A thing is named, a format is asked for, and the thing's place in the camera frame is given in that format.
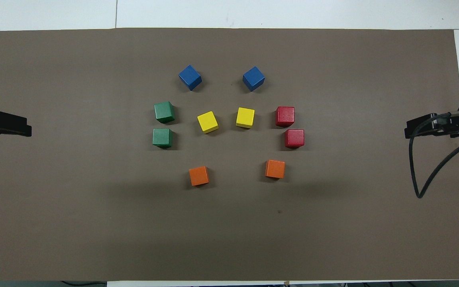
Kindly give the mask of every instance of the white table surface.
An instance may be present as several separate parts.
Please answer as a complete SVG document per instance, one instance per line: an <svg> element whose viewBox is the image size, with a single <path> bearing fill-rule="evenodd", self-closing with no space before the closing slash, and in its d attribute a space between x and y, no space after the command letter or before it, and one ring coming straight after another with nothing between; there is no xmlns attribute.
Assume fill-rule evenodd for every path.
<svg viewBox="0 0 459 287"><path fill-rule="evenodd" d="M459 0L0 0L0 31L127 27L454 29L459 67ZM109 286L278 285L293 279L117 281Z"/></svg>

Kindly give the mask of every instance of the blue block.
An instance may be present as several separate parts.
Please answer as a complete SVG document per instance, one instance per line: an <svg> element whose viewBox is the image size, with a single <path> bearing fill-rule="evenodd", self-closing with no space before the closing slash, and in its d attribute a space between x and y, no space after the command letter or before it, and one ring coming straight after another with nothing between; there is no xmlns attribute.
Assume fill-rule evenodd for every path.
<svg viewBox="0 0 459 287"><path fill-rule="evenodd" d="M201 75L191 65L188 65L178 76L191 91L202 81Z"/></svg>
<svg viewBox="0 0 459 287"><path fill-rule="evenodd" d="M249 91L254 91L257 87L263 84L265 81L265 76L263 76L257 67L253 67L244 74L242 80L244 81L244 84L249 88Z"/></svg>

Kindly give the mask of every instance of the yellow block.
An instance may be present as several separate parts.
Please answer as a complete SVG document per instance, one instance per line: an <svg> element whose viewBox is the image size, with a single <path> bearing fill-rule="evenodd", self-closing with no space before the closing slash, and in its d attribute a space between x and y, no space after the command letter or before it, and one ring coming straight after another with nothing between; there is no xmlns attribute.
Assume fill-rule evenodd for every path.
<svg viewBox="0 0 459 287"><path fill-rule="evenodd" d="M213 132L219 128L217 125L217 120L215 120L214 112L209 111L208 113L204 113L198 116L199 126L201 126L201 130L204 133Z"/></svg>
<svg viewBox="0 0 459 287"><path fill-rule="evenodd" d="M255 111L253 109L238 108L237 113L237 127L250 129L253 127L255 120Z"/></svg>

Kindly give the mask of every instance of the red block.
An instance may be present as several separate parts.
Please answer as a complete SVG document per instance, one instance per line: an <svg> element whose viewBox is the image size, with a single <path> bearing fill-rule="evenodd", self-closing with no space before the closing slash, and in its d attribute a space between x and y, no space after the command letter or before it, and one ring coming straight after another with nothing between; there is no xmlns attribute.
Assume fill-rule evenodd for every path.
<svg viewBox="0 0 459 287"><path fill-rule="evenodd" d="M288 129L284 133L284 145L291 149L304 145L304 130Z"/></svg>
<svg viewBox="0 0 459 287"><path fill-rule="evenodd" d="M275 110L275 125L289 127L295 122L294 107L277 107Z"/></svg>

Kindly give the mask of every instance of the table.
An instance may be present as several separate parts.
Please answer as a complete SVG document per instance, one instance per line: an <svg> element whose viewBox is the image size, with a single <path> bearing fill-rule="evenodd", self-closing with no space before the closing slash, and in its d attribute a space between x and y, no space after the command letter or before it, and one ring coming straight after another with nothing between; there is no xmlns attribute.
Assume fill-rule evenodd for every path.
<svg viewBox="0 0 459 287"><path fill-rule="evenodd" d="M280 2L267 3L233 1L208 5L204 2L106 0L44 4L1 1L0 30L122 27L455 29L459 61L457 0L444 1L436 6L414 1L391 4L380 1L360 4L290 2L288 7Z"/></svg>

